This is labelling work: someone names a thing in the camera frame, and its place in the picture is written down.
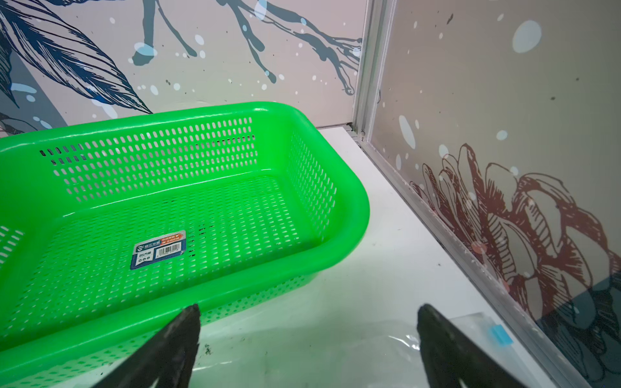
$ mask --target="white dot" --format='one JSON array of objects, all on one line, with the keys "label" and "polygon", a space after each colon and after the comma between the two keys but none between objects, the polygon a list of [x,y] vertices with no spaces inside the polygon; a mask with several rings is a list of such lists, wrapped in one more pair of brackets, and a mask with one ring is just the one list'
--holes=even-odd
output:
[{"label": "white dot", "polygon": [[444,144],[440,144],[438,147],[438,152],[440,154],[440,158],[443,158],[448,155],[448,148]]},{"label": "white dot", "polygon": [[542,28],[533,20],[520,24],[513,35],[513,51],[522,54],[535,48],[542,39]]},{"label": "white dot", "polygon": [[410,123],[407,122],[407,118],[403,115],[399,116],[399,126],[401,128],[401,135],[403,135],[403,139],[406,141],[408,146],[412,147],[412,149],[415,150],[416,139],[414,138],[414,133],[412,132]]}]

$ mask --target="sticker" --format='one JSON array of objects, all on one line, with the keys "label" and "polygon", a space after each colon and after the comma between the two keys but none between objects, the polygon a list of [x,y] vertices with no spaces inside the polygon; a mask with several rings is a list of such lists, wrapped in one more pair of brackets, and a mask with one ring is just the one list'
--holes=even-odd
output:
[{"label": "sticker", "polygon": [[158,261],[181,256],[185,251],[185,230],[151,238],[134,245],[130,269],[142,268]]},{"label": "sticker", "polygon": [[498,345],[500,345],[501,347],[509,346],[513,343],[513,340],[504,330],[504,327],[502,327],[502,325],[496,325],[490,328],[489,332],[498,341]]}]

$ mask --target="transparent plastic sheet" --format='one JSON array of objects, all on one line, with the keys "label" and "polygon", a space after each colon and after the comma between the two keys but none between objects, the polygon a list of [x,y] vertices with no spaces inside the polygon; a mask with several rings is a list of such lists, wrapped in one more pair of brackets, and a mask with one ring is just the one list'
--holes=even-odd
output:
[{"label": "transparent plastic sheet", "polygon": [[[483,314],[452,319],[526,386],[539,385]],[[204,337],[190,387],[428,387],[416,327],[388,321],[348,328],[290,328]]]}]

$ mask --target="barcode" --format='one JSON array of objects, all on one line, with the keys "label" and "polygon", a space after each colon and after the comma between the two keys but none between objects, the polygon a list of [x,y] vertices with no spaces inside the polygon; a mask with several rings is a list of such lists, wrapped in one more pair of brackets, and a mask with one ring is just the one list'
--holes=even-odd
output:
[{"label": "barcode", "polygon": [[160,248],[157,250],[155,254],[155,258],[159,259],[162,256],[170,255],[171,253],[176,253],[181,250],[181,243],[175,243],[172,245],[165,246],[164,248]]}]

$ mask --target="blue tab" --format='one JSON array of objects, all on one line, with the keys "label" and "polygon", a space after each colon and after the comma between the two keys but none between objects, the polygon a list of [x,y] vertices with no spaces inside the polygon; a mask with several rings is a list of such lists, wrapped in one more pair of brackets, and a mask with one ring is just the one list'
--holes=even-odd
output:
[{"label": "blue tab", "polygon": [[502,325],[496,325],[490,328],[489,332],[492,337],[494,337],[496,341],[498,341],[498,344],[501,347],[509,346],[513,343],[513,340],[511,339],[511,337],[509,337],[509,334],[504,330],[504,327],[502,327]]}]

